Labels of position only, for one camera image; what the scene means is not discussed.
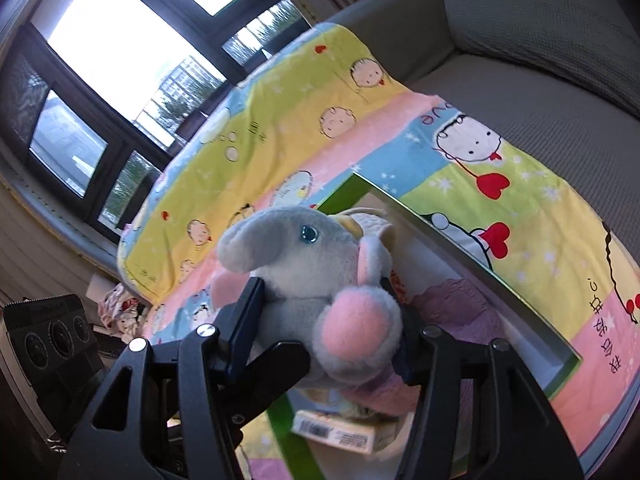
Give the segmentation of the grey elephant plush toy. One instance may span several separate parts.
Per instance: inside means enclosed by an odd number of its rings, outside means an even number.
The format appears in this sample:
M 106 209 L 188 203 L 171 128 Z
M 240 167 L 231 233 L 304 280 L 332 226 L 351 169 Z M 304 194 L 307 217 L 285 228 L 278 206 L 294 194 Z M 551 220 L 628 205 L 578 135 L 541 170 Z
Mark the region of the grey elephant plush toy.
M 273 207 L 221 235 L 224 270 L 265 285 L 252 355 L 297 341 L 310 356 L 302 388 L 358 387 L 385 374 L 402 333 L 397 300 L 382 286 L 392 257 L 349 217 Z

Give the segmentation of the pink purple towel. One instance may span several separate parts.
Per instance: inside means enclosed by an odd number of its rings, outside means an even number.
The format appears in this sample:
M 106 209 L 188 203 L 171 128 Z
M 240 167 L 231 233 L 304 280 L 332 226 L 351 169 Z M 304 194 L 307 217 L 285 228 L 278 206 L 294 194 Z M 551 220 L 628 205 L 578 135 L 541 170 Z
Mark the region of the pink purple towel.
M 408 307 L 417 310 L 426 324 L 435 324 L 454 338 L 489 344 L 506 332 L 496 309 L 468 280 L 446 280 L 412 298 Z M 390 416 L 416 410 L 420 387 L 409 387 L 393 367 L 366 384 L 341 391 L 346 400 Z

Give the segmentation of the red white plush toy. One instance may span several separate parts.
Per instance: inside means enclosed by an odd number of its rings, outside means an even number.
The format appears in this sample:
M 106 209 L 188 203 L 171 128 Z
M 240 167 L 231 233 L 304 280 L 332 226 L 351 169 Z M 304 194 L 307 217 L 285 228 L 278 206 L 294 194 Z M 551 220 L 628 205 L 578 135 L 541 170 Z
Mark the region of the red white plush toy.
M 406 304 L 408 302 L 406 286 L 395 271 L 390 272 L 390 284 L 393 286 L 398 302 L 400 304 Z

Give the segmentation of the green cardboard box tray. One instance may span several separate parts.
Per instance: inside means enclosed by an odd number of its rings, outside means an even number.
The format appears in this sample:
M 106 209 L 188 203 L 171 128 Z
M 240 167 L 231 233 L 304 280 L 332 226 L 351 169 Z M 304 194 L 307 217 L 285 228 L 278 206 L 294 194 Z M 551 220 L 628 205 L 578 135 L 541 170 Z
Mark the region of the green cardboard box tray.
M 271 209 L 279 257 L 259 342 L 294 340 L 311 357 L 308 388 L 340 388 L 383 414 L 413 412 L 398 469 L 446 479 L 579 479 L 584 472 L 544 390 L 506 339 L 497 305 L 447 280 L 400 301 L 392 229 L 358 207 L 351 176 L 300 208 Z

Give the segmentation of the pile of clothes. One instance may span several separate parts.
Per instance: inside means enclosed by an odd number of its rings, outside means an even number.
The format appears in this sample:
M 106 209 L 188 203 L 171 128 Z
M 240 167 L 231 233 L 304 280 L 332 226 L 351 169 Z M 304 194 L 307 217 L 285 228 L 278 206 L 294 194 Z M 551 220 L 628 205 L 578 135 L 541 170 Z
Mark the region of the pile of clothes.
M 150 306 L 134 296 L 122 283 L 109 290 L 98 302 L 98 315 L 108 332 L 129 344 L 142 334 Z

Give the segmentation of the colourful cartoon blanket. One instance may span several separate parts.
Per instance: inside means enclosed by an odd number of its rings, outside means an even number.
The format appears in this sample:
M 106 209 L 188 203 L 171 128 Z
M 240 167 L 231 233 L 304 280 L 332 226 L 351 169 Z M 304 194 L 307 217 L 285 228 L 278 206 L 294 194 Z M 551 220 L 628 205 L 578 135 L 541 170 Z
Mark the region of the colourful cartoon blanket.
M 258 211 L 351 176 L 396 229 L 408 300 L 462 275 L 436 233 L 522 300 L 500 314 L 593 474 L 639 402 L 639 266 L 564 178 L 437 94 L 409 90 L 345 27 L 311 29 L 241 82 L 155 181 L 118 248 L 156 344 L 216 318 L 240 287 L 216 256 Z

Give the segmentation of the grey sofa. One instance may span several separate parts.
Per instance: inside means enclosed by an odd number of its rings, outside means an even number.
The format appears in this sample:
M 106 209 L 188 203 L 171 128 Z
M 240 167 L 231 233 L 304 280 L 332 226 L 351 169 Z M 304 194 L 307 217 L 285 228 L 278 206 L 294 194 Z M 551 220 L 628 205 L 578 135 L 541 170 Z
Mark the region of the grey sofa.
M 617 0 L 360 0 L 332 22 L 567 180 L 638 252 L 639 36 Z

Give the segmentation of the black window frame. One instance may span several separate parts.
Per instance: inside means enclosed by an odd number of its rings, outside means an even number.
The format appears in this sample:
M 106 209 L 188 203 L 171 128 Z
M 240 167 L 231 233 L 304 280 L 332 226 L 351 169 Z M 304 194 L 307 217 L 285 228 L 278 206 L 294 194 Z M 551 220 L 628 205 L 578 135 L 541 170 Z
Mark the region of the black window frame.
M 229 91 L 308 25 L 291 0 L 1 0 L 1 136 L 116 240 Z

